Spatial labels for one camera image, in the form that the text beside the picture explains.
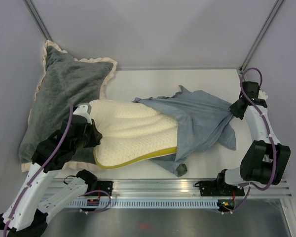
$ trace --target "pillow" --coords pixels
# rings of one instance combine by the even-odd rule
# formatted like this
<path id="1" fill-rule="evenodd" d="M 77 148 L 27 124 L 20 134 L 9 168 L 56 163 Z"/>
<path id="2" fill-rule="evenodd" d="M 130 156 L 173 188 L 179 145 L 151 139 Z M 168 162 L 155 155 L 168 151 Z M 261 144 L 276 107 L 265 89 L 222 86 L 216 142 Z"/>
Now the pillow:
<path id="1" fill-rule="evenodd" d="M 68 100 L 74 105 L 105 99 L 103 87 L 113 77 L 117 62 L 110 58 L 72 58 L 54 42 L 43 47 L 44 73 L 37 86 L 28 129 L 19 148 L 22 171 L 27 171 L 39 142 L 47 139 L 68 119 Z M 64 168 L 95 170 L 93 148 L 81 149 Z"/>

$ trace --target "blue fabric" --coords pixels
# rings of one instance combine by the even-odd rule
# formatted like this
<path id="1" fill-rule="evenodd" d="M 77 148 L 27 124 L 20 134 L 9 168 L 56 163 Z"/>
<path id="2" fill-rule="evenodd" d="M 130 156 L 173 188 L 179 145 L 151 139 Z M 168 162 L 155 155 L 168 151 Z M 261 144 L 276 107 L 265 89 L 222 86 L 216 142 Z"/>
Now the blue fabric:
<path id="1" fill-rule="evenodd" d="M 182 163 L 191 153 L 204 152 L 217 141 L 236 149 L 235 133 L 229 125 L 233 118 L 229 111 L 231 104 L 203 90 L 190 92 L 181 85 L 180 89 L 172 97 L 135 98 L 134 101 L 177 119 L 177 153 L 152 159 L 177 176 L 187 172 L 187 169 L 183 171 Z"/>

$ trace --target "gray pillow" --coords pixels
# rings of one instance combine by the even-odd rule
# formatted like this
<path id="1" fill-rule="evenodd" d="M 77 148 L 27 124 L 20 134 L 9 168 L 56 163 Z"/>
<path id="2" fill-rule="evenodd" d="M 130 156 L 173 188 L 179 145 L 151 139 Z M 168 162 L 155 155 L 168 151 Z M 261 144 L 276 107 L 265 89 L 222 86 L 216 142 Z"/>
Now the gray pillow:
<path id="1" fill-rule="evenodd" d="M 21 163 L 31 162 L 38 143 L 59 129 L 64 119 L 68 119 L 69 100 L 77 105 L 104 99 L 100 98 L 102 86 L 112 78 L 117 65 L 110 58 L 77 61 L 50 41 L 44 47 L 45 75 L 38 87 L 28 129 L 19 148 Z M 79 150 L 73 160 L 95 163 L 93 148 Z"/>

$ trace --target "metal post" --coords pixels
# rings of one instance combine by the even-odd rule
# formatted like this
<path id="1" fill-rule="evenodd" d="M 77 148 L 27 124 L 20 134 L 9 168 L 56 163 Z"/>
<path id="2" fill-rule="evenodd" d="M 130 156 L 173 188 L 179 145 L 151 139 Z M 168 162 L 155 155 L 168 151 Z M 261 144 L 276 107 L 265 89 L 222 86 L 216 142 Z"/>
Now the metal post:
<path id="1" fill-rule="evenodd" d="M 276 3 L 273 5 L 273 8 L 272 8 L 271 12 L 269 13 L 262 29 L 260 30 L 256 40 L 254 41 L 253 45 L 250 48 L 250 51 L 248 52 L 245 60 L 243 61 L 242 66 L 240 67 L 240 71 L 243 72 L 246 69 L 246 67 L 248 66 L 253 54 L 255 53 L 257 47 L 259 46 L 261 40 L 264 37 L 266 31 L 268 30 L 268 28 L 272 24 L 273 20 L 275 19 L 275 16 L 279 12 L 279 10 L 282 7 L 284 2 L 285 2 L 285 0 L 277 0 Z"/>
<path id="2" fill-rule="evenodd" d="M 40 32 L 43 34 L 43 36 L 50 41 L 53 41 L 47 28 L 45 27 L 41 17 L 39 16 L 39 13 L 37 9 L 35 8 L 32 0 L 23 0 L 24 4 L 28 8 L 30 14 L 32 15 L 33 19 L 35 20 Z"/>

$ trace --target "cream ruffled edge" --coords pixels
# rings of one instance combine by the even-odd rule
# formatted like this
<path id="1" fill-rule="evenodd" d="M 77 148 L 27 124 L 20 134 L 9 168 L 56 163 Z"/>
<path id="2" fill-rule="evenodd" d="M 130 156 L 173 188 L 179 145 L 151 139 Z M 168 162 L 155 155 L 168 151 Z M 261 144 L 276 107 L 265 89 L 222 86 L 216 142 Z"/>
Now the cream ruffled edge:
<path id="1" fill-rule="evenodd" d="M 38 83 L 38 86 L 36 88 L 36 92 L 35 92 L 35 95 L 34 95 L 34 102 L 36 100 L 37 94 L 39 93 L 39 90 L 40 90 L 41 84 L 43 83 L 44 77 L 46 75 L 45 68 L 46 68 L 46 57 L 47 57 L 47 47 L 48 46 L 53 46 L 59 52 L 68 53 L 67 51 L 62 50 L 58 46 L 58 44 L 56 44 L 56 43 L 54 43 L 54 42 L 52 42 L 50 40 L 47 40 L 46 41 L 46 43 L 43 46 L 43 68 L 44 68 L 44 72 L 43 72 L 43 76 L 42 76 L 42 78 L 41 78 L 41 80 Z M 104 86 L 106 86 L 108 84 L 109 80 L 114 76 L 114 73 L 115 73 L 116 67 L 117 67 L 117 62 L 115 60 L 111 59 L 111 58 L 96 58 L 96 59 L 93 59 L 93 58 L 90 58 L 90 59 L 82 58 L 80 60 L 74 58 L 74 60 L 75 61 L 79 61 L 79 62 L 86 62 L 86 63 L 97 63 L 97 62 L 110 62 L 110 63 L 113 63 L 112 70 L 105 77 L 105 79 L 104 79 L 104 81 L 102 83 L 102 86 L 100 88 L 100 98 L 99 99 L 100 100 L 106 99 L 106 95 L 105 95 L 105 92 L 104 92 Z M 31 112 L 32 112 L 32 109 L 30 110 L 28 122 L 30 121 Z M 22 172 L 28 171 L 30 169 L 30 166 L 31 166 L 31 163 L 30 162 L 29 163 L 21 164 Z M 90 164 L 90 163 L 85 163 L 85 162 L 76 162 L 76 161 L 69 161 L 69 162 L 67 162 L 64 165 L 63 169 L 67 169 L 67 168 L 70 168 L 70 169 L 86 169 L 86 170 L 89 170 L 89 171 L 97 171 L 97 170 L 100 169 L 95 164 Z"/>

